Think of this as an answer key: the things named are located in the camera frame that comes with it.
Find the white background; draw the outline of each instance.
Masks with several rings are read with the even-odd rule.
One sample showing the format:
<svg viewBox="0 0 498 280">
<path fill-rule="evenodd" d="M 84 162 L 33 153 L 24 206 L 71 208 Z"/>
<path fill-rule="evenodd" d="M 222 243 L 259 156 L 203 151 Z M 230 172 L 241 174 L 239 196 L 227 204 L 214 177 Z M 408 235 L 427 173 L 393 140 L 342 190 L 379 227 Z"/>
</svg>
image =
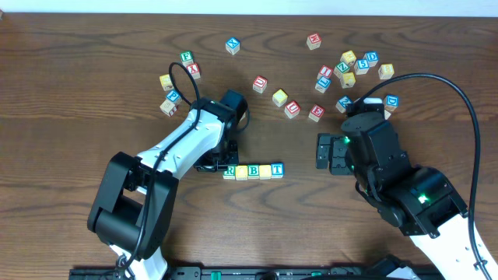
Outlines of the white background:
<svg viewBox="0 0 498 280">
<path fill-rule="evenodd" d="M 0 0 L 4 12 L 498 16 L 498 0 Z"/>
</svg>

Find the green led light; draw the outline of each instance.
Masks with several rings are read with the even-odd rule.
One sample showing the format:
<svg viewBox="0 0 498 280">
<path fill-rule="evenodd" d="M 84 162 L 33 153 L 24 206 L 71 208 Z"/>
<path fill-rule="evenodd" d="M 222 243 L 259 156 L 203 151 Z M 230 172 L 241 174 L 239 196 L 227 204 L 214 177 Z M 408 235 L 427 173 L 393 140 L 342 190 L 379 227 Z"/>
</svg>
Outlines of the green led light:
<svg viewBox="0 0 498 280">
<path fill-rule="evenodd" d="M 420 203 L 425 203 L 425 202 L 429 201 L 429 199 L 427 198 L 427 196 L 425 194 L 422 194 L 419 196 L 419 201 L 420 201 Z"/>
</svg>

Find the brown wood surface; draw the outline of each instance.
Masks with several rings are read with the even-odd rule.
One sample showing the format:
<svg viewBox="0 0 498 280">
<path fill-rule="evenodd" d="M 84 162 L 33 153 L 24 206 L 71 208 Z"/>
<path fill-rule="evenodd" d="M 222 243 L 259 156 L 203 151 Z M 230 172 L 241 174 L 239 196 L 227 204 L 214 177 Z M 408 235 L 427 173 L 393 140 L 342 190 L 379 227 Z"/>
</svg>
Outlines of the brown wood surface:
<svg viewBox="0 0 498 280">
<path fill-rule="evenodd" d="M 5 14 L 0 22 L 0 278 L 67 278 L 76 266 L 110 266 L 116 256 L 86 228 L 101 177 L 119 151 L 152 147 L 184 119 L 168 118 L 159 76 L 192 50 L 203 95 L 243 93 L 252 122 L 239 138 L 243 163 L 282 161 L 281 180 L 223 180 L 190 170 L 178 189 L 163 254 L 208 266 L 370 263 L 395 254 L 429 260 L 382 221 L 354 191 L 352 177 L 314 168 L 316 136 L 339 132 L 339 97 L 355 99 L 379 83 L 378 66 L 351 89 L 336 78 L 314 89 L 322 65 L 342 52 L 377 51 L 396 75 L 432 72 L 464 89 L 479 115 L 482 162 L 476 222 L 498 257 L 495 143 L 498 120 L 496 19 L 306 16 Z M 320 48 L 308 50 L 309 33 Z M 241 40 L 232 56 L 224 44 Z M 252 90 L 257 75 L 265 93 Z M 189 99 L 191 86 L 177 78 Z M 272 94 L 283 88 L 301 107 L 289 120 Z M 473 159 L 467 109 L 430 80 L 391 85 L 391 117 L 413 163 L 442 170 L 468 201 Z M 317 103 L 319 123 L 307 118 Z"/>
</svg>

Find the wooden tabletop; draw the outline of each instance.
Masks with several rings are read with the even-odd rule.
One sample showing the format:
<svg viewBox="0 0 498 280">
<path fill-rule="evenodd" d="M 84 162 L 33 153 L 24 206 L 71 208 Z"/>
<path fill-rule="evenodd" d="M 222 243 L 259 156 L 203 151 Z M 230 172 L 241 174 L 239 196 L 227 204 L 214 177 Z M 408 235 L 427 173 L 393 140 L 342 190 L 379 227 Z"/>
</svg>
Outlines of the wooden tabletop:
<svg viewBox="0 0 498 280">
<path fill-rule="evenodd" d="M 110 158 L 154 146 L 183 120 L 172 117 L 159 76 L 191 50 L 201 94 L 243 93 L 251 123 L 238 137 L 242 163 L 282 161 L 283 179 L 223 180 L 189 170 L 178 188 L 163 255 L 206 266 L 369 264 L 394 254 L 429 260 L 354 190 L 353 177 L 316 170 L 317 133 L 339 133 L 338 98 L 380 82 L 376 66 L 341 89 L 314 89 L 341 53 L 377 51 L 395 74 L 432 72 L 456 82 L 480 120 L 482 161 L 476 223 L 498 257 L 497 19 L 309 16 L 5 14 L 0 22 L 0 278 L 67 278 L 78 266 L 112 266 L 114 253 L 86 228 Z M 319 32 L 310 51 L 306 38 Z M 232 56 L 230 37 L 241 40 Z M 185 76 L 178 85 L 194 99 Z M 252 89 L 268 79 L 263 94 Z M 290 120 L 277 89 L 301 107 Z M 449 87 L 414 79 L 382 89 L 401 106 L 392 121 L 412 163 L 446 174 L 468 202 L 474 138 L 468 111 Z M 315 123 L 310 108 L 326 109 Z"/>
</svg>

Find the wooden cube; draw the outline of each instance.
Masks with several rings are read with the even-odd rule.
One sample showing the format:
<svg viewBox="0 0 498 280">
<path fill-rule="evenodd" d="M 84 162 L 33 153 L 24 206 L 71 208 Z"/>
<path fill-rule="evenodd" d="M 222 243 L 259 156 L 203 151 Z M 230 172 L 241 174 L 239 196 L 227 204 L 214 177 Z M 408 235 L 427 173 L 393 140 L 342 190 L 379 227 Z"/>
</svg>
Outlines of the wooden cube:
<svg viewBox="0 0 498 280">
<path fill-rule="evenodd" d="M 392 64 L 381 65 L 379 68 L 379 78 L 381 79 L 390 79 L 395 74 L 395 68 L 392 67 Z"/>
<path fill-rule="evenodd" d="M 223 179 L 235 180 L 235 166 L 228 166 L 223 172 Z"/>
<path fill-rule="evenodd" d="M 399 105 L 399 97 L 388 94 L 384 98 L 384 109 L 390 112 L 393 112 L 398 108 Z"/>
<path fill-rule="evenodd" d="M 318 35 L 318 33 L 311 34 L 310 36 L 308 36 L 306 44 L 308 45 L 310 50 L 314 50 L 316 48 L 319 48 L 320 44 L 321 44 L 320 35 Z"/>
<path fill-rule="evenodd" d="M 314 88 L 321 93 L 325 93 L 325 90 L 328 89 L 330 84 L 331 84 L 330 79 L 327 79 L 325 77 L 320 77 Z"/>
<path fill-rule="evenodd" d="M 256 77 L 254 83 L 252 84 L 252 89 L 254 89 L 259 93 L 263 93 L 267 85 L 268 85 L 268 80 L 261 76 L 258 76 Z"/>
<path fill-rule="evenodd" d="M 239 40 L 231 37 L 225 44 L 226 50 L 232 55 L 236 54 L 240 50 L 240 42 Z"/>
<path fill-rule="evenodd" d="M 185 67 L 194 64 L 194 56 L 191 51 L 184 51 L 180 54 L 181 64 Z"/>
<path fill-rule="evenodd" d="M 286 102 L 287 94 L 282 89 L 279 89 L 276 93 L 273 94 L 273 103 L 276 106 L 281 107 Z"/>
<path fill-rule="evenodd" d="M 340 100 L 337 101 L 335 107 L 339 112 L 344 114 L 347 104 L 352 104 L 352 101 L 348 96 L 343 96 Z"/>
<path fill-rule="evenodd" d="M 247 166 L 247 177 L 249 179 L 259 179 L 259 165 L 253 164 Z"/>
<path fill-rule="evenodd" d="M 169 100 L 164 100 L 160 108 L 162 112 L 165 113 L 168 117 L 173 116 L 174 112 L 176 112 L 178 109 L 178 107 Z"/>
<path fill-rule="evenodd" d="M 391 116 L 391 112 L 389 112 L 388 110 L 384 110 L 384 119 L 387 120 L 390 116 Z"/>
<path fill-rule="evenodd" d="M 190 75 L 192 75 L 192 78 L 194 79 L 200 79 L 201 78 L 201 69 L 199 69 L 199 66 L 197 63 L 194 63 L 193 65 L 187 66 L 188 72 Z"/>
<path fill-rule="evenodd" d="M 247 166 L 235 167 L 235 180 L 247 180 Z"/>
<path fill-rule="evenodd" d="M 377 55 L 376 51 L 369 51 L 365 53 L 363 59 L 366 59 L 366 61 L 368 61 L 368 66 L 370 67 L 374 67 L 379 62 L 379 56 Z"/>
<path fill-rule="evenodd" d="M 347 51 L 341 56 L 341 62 L 346 63 L 349 67 L 353 66 L 356 62 L 356 56 L 352 51 Z"/>
<path fill-rule="evenodd" d="M 170 79 L 170 74 L 165 74 L 165 75 L 160 76 L 159 80 L 161 81 L 161 86 L 163 87 L 164 91 L 174 89 L 173 83 L 171 82 L 171 79 Z"/>
<path fill-rule="evenodd" d="M 355 63 L 355 74 L 366 74 L 369 68 L 370 66 L 368 66 L 368 61 L 366 59 L 358 59 Z"/>
<path fill-rule="evenodd" d="M 343 89 L 347 89 L 354 86 L 355 82 L 356 82 L 355 76 L 352 73 L 345 73 L 341 77 L 341 87 Z"/>
<path fill-rule="evenodd" d="M 259 180 L 272 179 L 272 166 L 262 165 L 259 166 Z"/>
<path fill-rule="evenodd" d="M 325 109 L 323 107 L 320 107 L 317 104 L 315 104 L 313 106 L 313 108 L 311 108 L 311 111 L 310 111 L 310 114 L 308 115 L 308 117 L 311 120 L 318 122 L 320 120 L 321 116 L 324 115 L 324 113 L 325 113 Z"/>
<path fill-rule="evenodd" d="M 282 178 L 283 174 L 283 163 L 272 163 L 272 179 Z"/>
<path fill-rule="evenodd" d="M 330 69 L 330 67 L 328 66 L 323 65 L 321 66 L 317 79 L 319 79 L 320 77 L 325 77 L 327 79 L 330 79 L 331 75 L 332 75 L 332 69 Z"/>
<path fill-rule="evenodd" d="M 166 99 L 174 103 L 176 106 L 181 103 L 181 96 L 176 90 L 171 90 L 170 93 L 166 95 Z"/>
<path fill-rule="evenodd" d="M 349 72 L 349 66 L 344 62 L 337 64 L 334 68 L 334 75 L 336 75 L 339 79 L 342 77 L 342 75 L 344 75 L 344 73 L 347 72 Z"/>
<path fill-rule="evenodd" d="M 293 101 L 286 105 L 286 109 L 284 111 L 286 112 L 287 117 L 293 118 L 299 114 L 301 107 L 299 107 L 296 101 Z"/>
</svg>

